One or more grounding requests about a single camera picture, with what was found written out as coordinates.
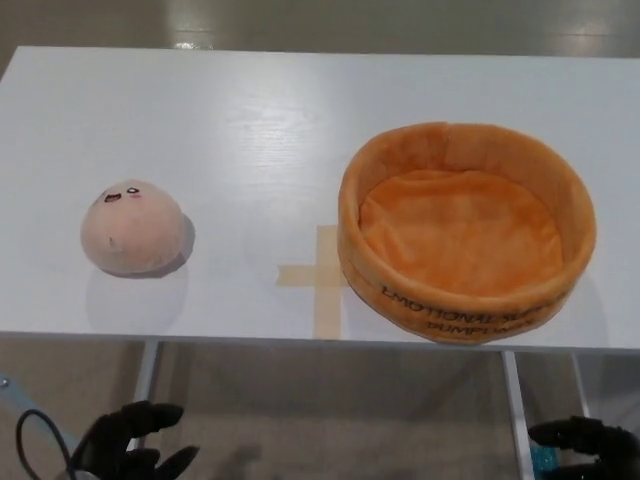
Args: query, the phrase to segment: tape cross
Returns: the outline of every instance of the tape cross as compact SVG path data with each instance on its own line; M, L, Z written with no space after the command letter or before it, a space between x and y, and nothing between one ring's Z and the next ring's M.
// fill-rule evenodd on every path
M280 265L276 285L315 287L313 338L339 340L342 332L342 287L348 286L338 259L338 227L318 226L315 265Z

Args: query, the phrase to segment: pink plush ball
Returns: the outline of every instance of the pink plush ball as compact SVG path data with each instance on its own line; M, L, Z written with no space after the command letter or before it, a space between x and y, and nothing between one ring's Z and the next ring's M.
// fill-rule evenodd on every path
M165 191L140 180L108 188L82 223L81 241L98 268L117 275L148 273L177 258L185 220Z

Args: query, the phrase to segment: gray floor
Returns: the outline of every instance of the gray floor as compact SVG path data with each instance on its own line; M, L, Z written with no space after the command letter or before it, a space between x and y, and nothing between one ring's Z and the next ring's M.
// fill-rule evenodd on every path
M17 45L636 57L639 24L634 0L0 0L0 75ZM140 352L3 340L0 370L79 436L130 398ZM516 478L496 354L168 345L161 360L154 397L187 415L149 444L202 445L187 478ZM530 421L578 412L567 357L520 360ZM12 405L3 479L24 478ZM28 438L53 475L55 450Z

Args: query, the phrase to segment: plush bowl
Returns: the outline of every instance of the plush bowl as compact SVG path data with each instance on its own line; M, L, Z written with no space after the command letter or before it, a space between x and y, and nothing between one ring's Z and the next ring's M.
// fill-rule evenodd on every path
M340 188L338 253L373 309L428 339L478 344L544 324L595 247L589 194L540 141L492 125L382 133Z

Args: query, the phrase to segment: table top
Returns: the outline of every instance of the table top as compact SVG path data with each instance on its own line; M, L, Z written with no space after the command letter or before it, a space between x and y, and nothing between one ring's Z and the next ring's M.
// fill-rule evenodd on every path
M317 263L367 139L444 120L540 138L596 208L596 251L565 308L483 348L640 349L638 78L622 59L21 47L0 82L0 333L325 338L318 311L336 296L283 286L283 266ZM127 178L170 192L194 226L189 260L164 278L110 277L80 247L90 203ZM430 344L334 290L336 339Z

